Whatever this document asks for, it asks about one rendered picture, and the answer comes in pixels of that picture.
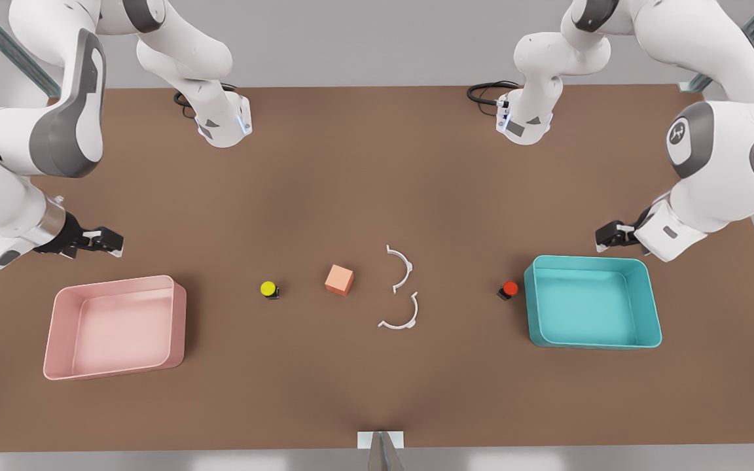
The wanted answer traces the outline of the white curved clip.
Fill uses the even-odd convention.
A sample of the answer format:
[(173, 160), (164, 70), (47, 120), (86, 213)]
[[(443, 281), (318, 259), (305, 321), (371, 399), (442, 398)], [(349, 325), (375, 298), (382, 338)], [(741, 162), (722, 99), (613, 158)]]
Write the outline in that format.
[(394, 329), (394, 330), (412, 328), (416, 324), (417, 314), (419, 312), (419, 303), (417, 301), (417, 295), (418, 295), (418, 292), (414, 292), (413, 295), (410, 296), (410, 299), (413, 302), (414, 310), (413, 310), (413, 314), (411, 318), (406, 322), (406, 324), (394, 325), (394, 324), (389, 324), (388, 322), (383, 320), (380, 322), (380, 324), (378, 324), (378, 327)]
[(398, 259), (400, 259), (401, 262), (404, 263), (404, 267), (406, 268), (406, 273), (404, 274), (404, 277), (398, 283), (395, 283), (395, 285), (392, 286), (392, 292), (396, 293), (408, 281), (411, 271), (413, 270), (413, 264), (409, 261), (409, 259), (407, 259), (407, 257), (403, 253), (400, 253), (400, 251), (396, 251), (392, 249), (389, 245), (386, 245), (386, 250), (388, 254), (397, 256)]

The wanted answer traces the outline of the pink storage box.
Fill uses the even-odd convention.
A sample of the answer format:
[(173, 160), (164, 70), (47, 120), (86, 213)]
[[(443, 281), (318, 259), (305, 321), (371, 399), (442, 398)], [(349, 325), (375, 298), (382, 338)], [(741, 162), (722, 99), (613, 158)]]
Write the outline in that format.
[(175, 368), (187, 292), (169, 275), (66, 287), (54, 299), (44, 377), (80, 381)]

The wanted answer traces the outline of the blue storage box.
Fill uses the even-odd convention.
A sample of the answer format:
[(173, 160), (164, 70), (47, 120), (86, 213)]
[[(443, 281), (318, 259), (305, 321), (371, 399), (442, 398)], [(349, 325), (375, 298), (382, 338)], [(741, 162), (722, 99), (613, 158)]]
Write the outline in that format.
[(637, 351), (662, 343), (641, 260), (542, 254), (524, 272), (524, 286), (536, 346)]

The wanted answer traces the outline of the orange cube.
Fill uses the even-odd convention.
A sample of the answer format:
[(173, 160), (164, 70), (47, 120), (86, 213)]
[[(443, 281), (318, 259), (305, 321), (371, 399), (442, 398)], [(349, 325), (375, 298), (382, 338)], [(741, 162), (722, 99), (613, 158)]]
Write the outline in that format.
[(353, 276), (354, 274), (350, 269), (343, 268), (343, 266), (338, 266), (336, 264), (332, 265), (324, 286), (330, 292), (347, 297), (348, 291), (350, 291), (350, 287), (353, 283)]

